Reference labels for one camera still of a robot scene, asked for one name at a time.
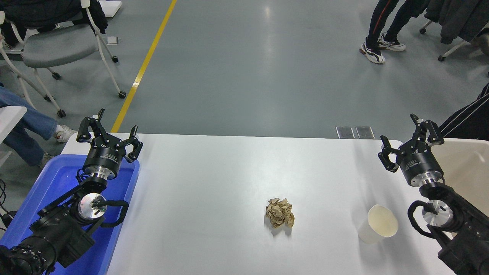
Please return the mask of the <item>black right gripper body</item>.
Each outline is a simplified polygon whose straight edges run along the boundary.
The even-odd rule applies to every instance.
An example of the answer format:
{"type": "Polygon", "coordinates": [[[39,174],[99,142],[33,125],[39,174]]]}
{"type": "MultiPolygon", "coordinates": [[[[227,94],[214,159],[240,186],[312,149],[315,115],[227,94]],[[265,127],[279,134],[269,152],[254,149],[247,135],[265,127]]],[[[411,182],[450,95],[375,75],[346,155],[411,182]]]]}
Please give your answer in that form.
{"type": "Polygon", "coordinates": [[[397,164],[407,181],[416,181],[416,177],[423,175],[424,178],[435,181],[443,178],[443,170],[431,152],[431,146],[419,142],[412,145],[408,142],[399,147],[404,154],[397,155],[397,164]]]}

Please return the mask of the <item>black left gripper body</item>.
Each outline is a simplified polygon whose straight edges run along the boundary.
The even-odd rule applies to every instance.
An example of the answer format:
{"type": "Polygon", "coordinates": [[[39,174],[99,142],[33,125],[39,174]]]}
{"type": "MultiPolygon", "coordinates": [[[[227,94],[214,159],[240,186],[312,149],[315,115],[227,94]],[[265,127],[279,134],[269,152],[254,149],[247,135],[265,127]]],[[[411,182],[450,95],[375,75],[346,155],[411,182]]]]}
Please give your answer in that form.
{"type": "Polygon", "coordinates": [[[107,168],[111,173],[119,172],[126,149],[106,146],[102,142],[102,139],[91,141],[91,147],[83,165],[85,173],[91,173],[97,167],[107,168]]]}

